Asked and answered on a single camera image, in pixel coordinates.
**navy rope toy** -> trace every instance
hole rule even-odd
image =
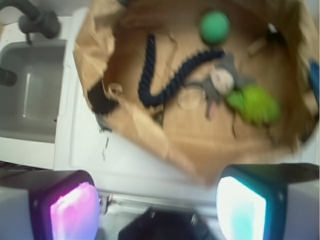
[[[184,84],[186,77],[195,68],[205,62],[221,58],[224,54],[225,52],[223,50],[207,50],[204,52],[199,52],[197,55],[189,58],[181,65],[180,69],[174,74],[174,77],[170,80],[170,83],[164,90],[162,90],[162,92],[160,92],[158,95],[151,95],[150,86],[152,78],[154,77],[156,63],[156,38],[153,34],[149,35],[145,51],[144,68],[138,89],[141,102],[145,107],[156,107],[168,102],[177,93],[179,88]]]

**tennis ball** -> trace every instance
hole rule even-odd
[[[207,44],[223,42],[230,31],[230,22],[221,11],[210,11],[203,16],[200,24],[200,34]]]

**sink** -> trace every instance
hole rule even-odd
[[[10,43],[0,67],[17,74],[0,85],[0,137],[54,143],[63,77],[65,40]]]

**faucet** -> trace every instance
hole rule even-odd
[[[6,7],[14,7],[24,14],[19,19],[19,28],[26,34],[29,45],[30,33],[41,33],[46,39],[53,39],[60,32],[61,25],[53,11],[37,8],[28,0],[0,0],[0,10]],[[16,82],[17,75],[14,72],[0,67],[0,85],[11,87]]]

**brown paper bag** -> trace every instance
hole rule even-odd
[[[156,108],[140,102],[147,35],[156,37],[151,85],[156,94],[184,60],[208,49],[199,23],[210,10],[220,10],[230,20],[230,34],[221,46],[234,54],[236,67],[280,102],[281,120],[272,127],[244,123],[225,103],[208,121],[206,101],[182,110],[179,93]],[[268,24],[285,42],[265,40]],[[265,43],[257,47],[261,40]],[[310,91],[309,62],[319,61],[319,33],[302,0],[132,0],[127,7],[115,0],[94,0],[74,59],[84,96],[101,125],[203,183],[213,183],[228,164],[271,163],[297,147],[315,126],[304,95]],[[204,78],[212,67],[212,62],[204,64],[190,78]]]

